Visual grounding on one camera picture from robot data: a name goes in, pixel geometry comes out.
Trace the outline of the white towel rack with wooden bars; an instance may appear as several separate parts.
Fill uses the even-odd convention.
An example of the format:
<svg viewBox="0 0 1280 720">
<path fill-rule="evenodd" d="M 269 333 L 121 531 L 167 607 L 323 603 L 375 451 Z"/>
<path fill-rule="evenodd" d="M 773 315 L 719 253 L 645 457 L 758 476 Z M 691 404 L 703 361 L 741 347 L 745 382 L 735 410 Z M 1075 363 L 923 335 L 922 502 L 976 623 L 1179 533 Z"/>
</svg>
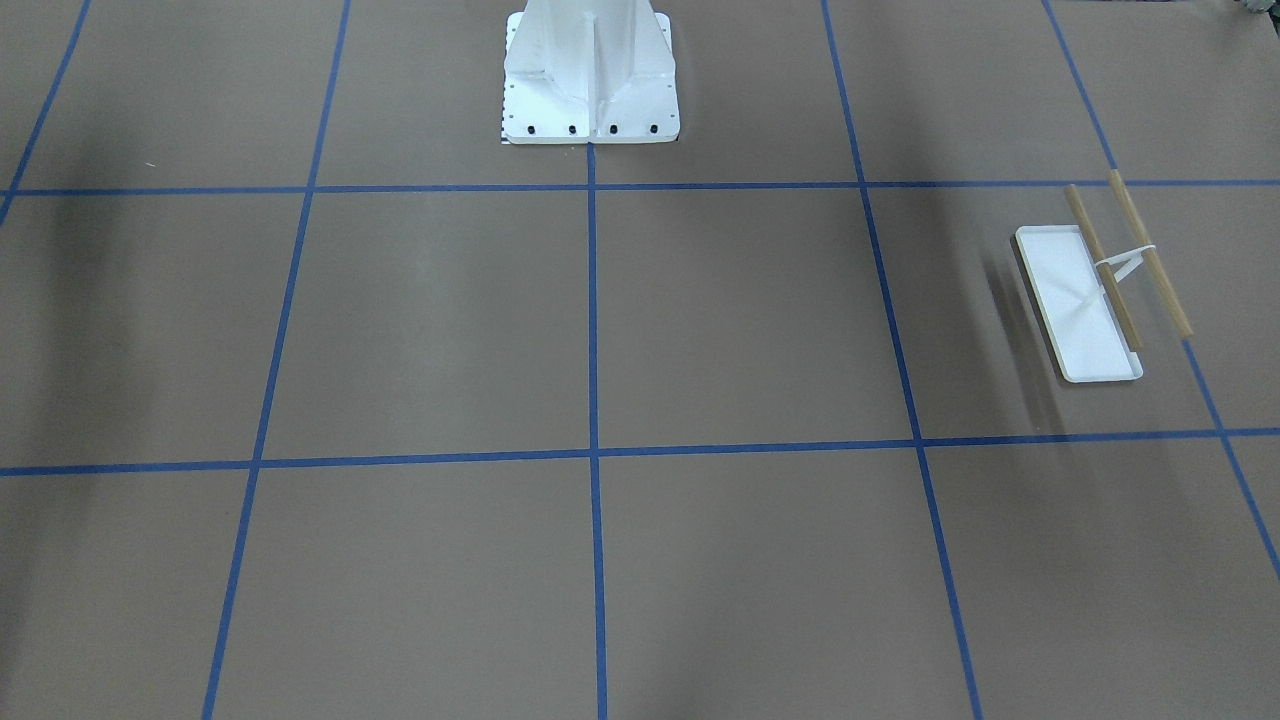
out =
<svg viewBox="0 0 1280 720">
<path fill-rule="evenodd" d="M 1144 375 L 1144 347 L 1123 282 L 1146 269 L 1181 340 L 1194 334 L 1190 318 L 1164 265 L 1157 245 L 1124 174 L 1108 170 L 1114 193 L 1135 246 L 1110 254 L 1087 211 L 1082 191 L 1068 184 L 1062 195 L 1074 222 L 1023 225 L 1012 236 L 1021 274 L 1030 287 L 1050 355 L 1069 384 L 1128 383 Z"/>
</svg>

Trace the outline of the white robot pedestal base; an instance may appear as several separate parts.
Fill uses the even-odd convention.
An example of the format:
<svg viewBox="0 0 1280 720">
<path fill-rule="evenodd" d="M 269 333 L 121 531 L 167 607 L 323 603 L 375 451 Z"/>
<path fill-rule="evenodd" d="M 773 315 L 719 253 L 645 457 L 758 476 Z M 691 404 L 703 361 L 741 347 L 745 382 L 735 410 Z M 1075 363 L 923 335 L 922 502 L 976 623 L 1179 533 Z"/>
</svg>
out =
<svg viewBox="0 0 1280 720">
<path fill-rule="evenodd" d="M 672 24 L 652 3 L 529 1 L 504 41 L 503 142 L 678 140 Z"/>
</svg>

